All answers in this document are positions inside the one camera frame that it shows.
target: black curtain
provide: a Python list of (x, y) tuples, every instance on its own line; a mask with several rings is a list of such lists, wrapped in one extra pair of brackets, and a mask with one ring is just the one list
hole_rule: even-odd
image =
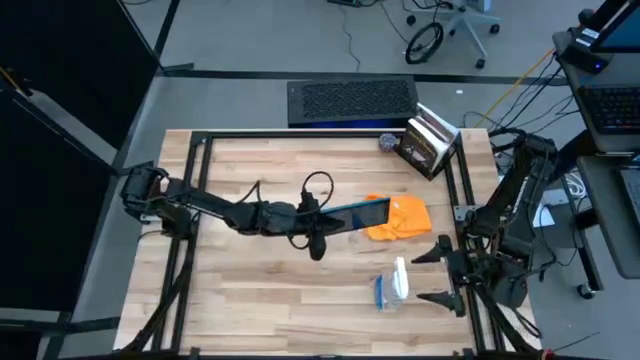
[(0, 308), (72, 312), (109, 168), (0, 92)]
[(158, 68), (117, 0), (0, 1), (0, 66), (115, 149)]

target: orange towel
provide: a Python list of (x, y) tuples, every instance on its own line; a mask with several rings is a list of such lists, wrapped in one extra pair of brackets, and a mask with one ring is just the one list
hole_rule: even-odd
[[(387, 198), (382, 194), (369, 194), (365, 200)], [(389, 221), (386, 224), (366, 228), (371, 240), (388, 241), (404, 239), (431, 231), (427, 206), (415, 196), (391, 196)]]

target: computer screen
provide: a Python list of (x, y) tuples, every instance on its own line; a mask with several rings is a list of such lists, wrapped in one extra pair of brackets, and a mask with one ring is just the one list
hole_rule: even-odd
[(640, 52), (640, 7), (637, 2), (624, 6), (594, 45), (598, 52)]

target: wooden tabletop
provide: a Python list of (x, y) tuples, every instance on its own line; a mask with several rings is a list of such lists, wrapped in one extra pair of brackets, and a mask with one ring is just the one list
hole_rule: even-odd
[[(191, 130), (166, 133), (159, 167), (173, 177), (183, 176), (190, 136)], [(486, 130), (463, 130), (463, 144), (476, 202), (482, 204), (498, 184)], [(411, 194), (425, 200), (433, 230), (385, 243), (356, 240), (352, 233), (331, 236), (326, 255), (314, 262), (286, 238), (241, 236), (203, 216), (181, 353), (192, 346), (203, 354), (265, 355), (435, 355), (473, 348), (468, 318), (414, 296), (449, 290), (443, 264), (408, 265), (410, 298), (399, 311), (379, 313), (373, 303), (372, 280), (392, 268), (397, 256), (409, 263), (430, 250), (438, 235), (455, 239), (444, 175), (427, 181), (396, 154), (380, 152), (374, 138), (215, 139), (206, 190), (237, 201), (261, 180), (264, 200), (297, 204), (302, 182), (316, 170), (335, 181), (328, 206), (358, 202), (369, 193)], [(455, 159), (453, 170), (464, 204)], [(307, 188), (323, 199), (329, 185), (317, 177)], [(114, 348), (131, 341), (157, 306), (169, 244), (160, 235), (140, 241)], [(522, 312), (531, 318), (527, 306)]]

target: small bottle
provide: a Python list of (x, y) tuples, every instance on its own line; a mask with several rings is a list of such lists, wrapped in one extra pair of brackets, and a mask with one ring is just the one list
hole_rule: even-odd
[(381, 312), (396, 311), (409, 296), (409, 279), (404, 258), (399, 256), (393, 271), (383, 271), (375, 280), (374, 298)]

